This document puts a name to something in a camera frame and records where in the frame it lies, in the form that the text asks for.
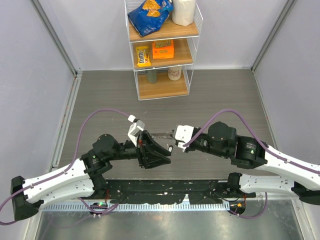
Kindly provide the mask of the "metal key organizer with rings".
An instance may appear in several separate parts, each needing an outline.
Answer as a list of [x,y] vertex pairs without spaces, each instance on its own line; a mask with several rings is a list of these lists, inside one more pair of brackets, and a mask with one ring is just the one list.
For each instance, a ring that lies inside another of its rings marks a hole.
[[150,136],[153,139],[174,139],[173,134],[168,132],[151,133]]

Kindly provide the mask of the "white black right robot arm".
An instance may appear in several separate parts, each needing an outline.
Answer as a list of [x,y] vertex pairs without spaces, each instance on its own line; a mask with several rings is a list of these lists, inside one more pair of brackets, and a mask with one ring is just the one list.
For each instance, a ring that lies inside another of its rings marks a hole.
[[298,196],[311,204],[320,203],[320,166],[279,152],[265,142],[237,135],[233,127],[222,122],[212,124],[206,133],[200,128],[179,125],[174,131],[176,145],[183,150],[201,151],[224,159],[241,169],[256,169],[273,173],[272,176],[254,176],[231,173],[226,185],[232,197],[255,192]]

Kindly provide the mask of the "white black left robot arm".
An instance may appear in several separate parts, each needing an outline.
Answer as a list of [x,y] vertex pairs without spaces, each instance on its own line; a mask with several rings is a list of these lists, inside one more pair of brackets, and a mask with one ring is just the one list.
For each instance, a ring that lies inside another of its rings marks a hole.
[[10,193],[15,221],[36,215],[40,209],[74,198],[101,199],[108,185],[103,174],[112,169],[111,161],[138,160],[139,166],[152,169],[170,164],[173,146],[164,148],[148,131],[139,134],[137,142],[119,143],[112,135],[103,134],[92,149],[72,163],[47,174],[11,180]]

